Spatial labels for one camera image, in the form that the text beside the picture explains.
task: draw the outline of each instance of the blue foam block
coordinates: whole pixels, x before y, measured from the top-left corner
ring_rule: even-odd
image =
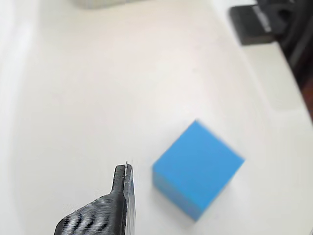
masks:
[[[153,183],[194,220],[233,177],[244,159],[198,121],[153,165]]]

